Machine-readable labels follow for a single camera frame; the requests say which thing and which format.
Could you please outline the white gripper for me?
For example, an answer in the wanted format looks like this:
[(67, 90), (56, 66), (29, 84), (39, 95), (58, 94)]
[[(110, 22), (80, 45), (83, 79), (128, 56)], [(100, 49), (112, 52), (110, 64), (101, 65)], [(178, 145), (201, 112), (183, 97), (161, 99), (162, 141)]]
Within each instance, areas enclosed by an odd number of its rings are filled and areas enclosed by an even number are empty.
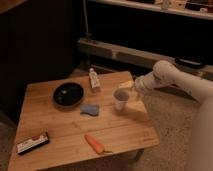
[(135, 79), (135, 82), (133, 82), (132, 80), (122, 82), (118, 85), (118, 87), (120, 89), (131, 89), (133, 85), (135, 87), (135, 90), (138, 92), (135, 97), (135, 100), (140, 101), (141, 95), (148, 94), (150, 91), (155, 89), (157, 86), (157, 82), (152, 74), (146, 74), (137, 77)]

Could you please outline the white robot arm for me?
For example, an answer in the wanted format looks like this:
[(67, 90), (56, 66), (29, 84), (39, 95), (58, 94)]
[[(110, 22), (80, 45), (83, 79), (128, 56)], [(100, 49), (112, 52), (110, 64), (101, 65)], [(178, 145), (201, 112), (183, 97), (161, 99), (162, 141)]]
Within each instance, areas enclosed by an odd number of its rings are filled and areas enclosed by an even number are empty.
[(151, 72), (134, 81), (120, 83), (119, 88), (145, 94), (172, 84), (201, 104), (192, 126), (186, 171), (213, 171), (213, 81), (183, 72), (172, 63), (160, 60)]

